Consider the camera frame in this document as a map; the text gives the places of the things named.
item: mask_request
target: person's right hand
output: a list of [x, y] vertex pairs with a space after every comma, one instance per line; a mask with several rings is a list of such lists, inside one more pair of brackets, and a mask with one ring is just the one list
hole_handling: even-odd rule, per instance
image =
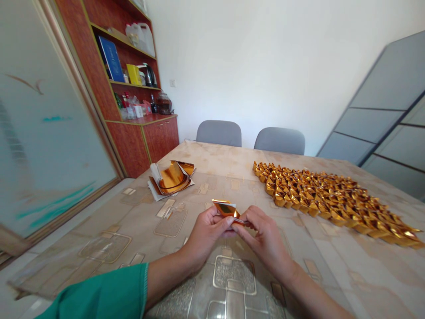
[[297, 270], [296, 263], [283, 245], [276, 222], [268, 217], [257, 206], [251, 205], [240, 216], [243, 221], [249, 221], [257, 230], [255, 237], [242, 225], [233, 223], [233, 230], [255, 252], [266, 268], [282, 283], [292, 280]]

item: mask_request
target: blue book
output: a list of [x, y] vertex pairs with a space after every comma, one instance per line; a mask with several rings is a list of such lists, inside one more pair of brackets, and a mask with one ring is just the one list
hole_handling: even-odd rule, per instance
[[109, 78], [113, 81], [125, 83], [115, 44], [101, 36], [98, 36], [98, 42]]

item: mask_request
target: bookshelf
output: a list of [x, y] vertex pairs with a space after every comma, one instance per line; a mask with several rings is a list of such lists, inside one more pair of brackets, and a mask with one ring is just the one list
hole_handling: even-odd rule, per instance
[[153, 90], [161, 91], [160, 88], [154, 88], [154, 87], [151, 87], [151, 86], [140, 86], [140, 85], [137, 85], [137, 84], [117, 82], [117, 81], [113, 81], [113, 80], [109, 80], [109, 82], [111, 84], [117, 84], [117, 85], [122, 85], [122, 86], [133, 86], [133, 87], [138, 87], [138, 88], [141, 88], [141, 89], [153, 89]]
[[[161, 80], [156, 57], [126, 39], [108, 31], [114, 28], [125, 34], [126, 23], [152, 22], [131, 0], [55, 0], [66, 30], [84, 70], [87, 83], [96, 99], [97, 111], [126, 177], [137, 178], [179, 143], [177, 115], [152, 114], [141, 119], [123, 120], [114, 92], [124, 92], [142, 100], [158, 98]], [[147, 63], [156, 76], [158, 88], [116, 82], [109, 79], [103, 65], [96, 37], [102, 36], [116, 46], [120, 64]]]

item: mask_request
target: white wall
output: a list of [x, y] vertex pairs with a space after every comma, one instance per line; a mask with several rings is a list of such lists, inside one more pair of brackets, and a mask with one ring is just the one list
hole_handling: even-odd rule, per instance
[[[315, 156], [388, 43], [425, 29], [423, 0], [147, 0], [180, 141], [208, 119], [295, 128]], [[176, 88], [170, 87], [176, 80]]]

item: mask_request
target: table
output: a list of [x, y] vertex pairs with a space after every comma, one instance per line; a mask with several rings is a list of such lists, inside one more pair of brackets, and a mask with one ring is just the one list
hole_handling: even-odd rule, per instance
[[[34, 259], [15, 288], [54, 298], [64, 287], [180, 249], [211, 199], [257, 205], [281, 230], [291, 257], [359, 318], [415, 318], [425, 313], [425, 249], [389, 245], [321, 218], [277, 207], [252, 171], [254, 161], [344, 176], [379, 197], [407, 224], [425, 230], [425, 205], [349, 162], [185, 141], [159, 162], [196, 165], [195, 185], [155, 202], [150, 171]], [[161, 218], [172, 204], [173, 213]], [[424, 233], [418, 234], [425, 240]], [[149, 311], [172, 318], [292, 318], [302, 308], [238, 237], [220, 239], [202, 270]]]

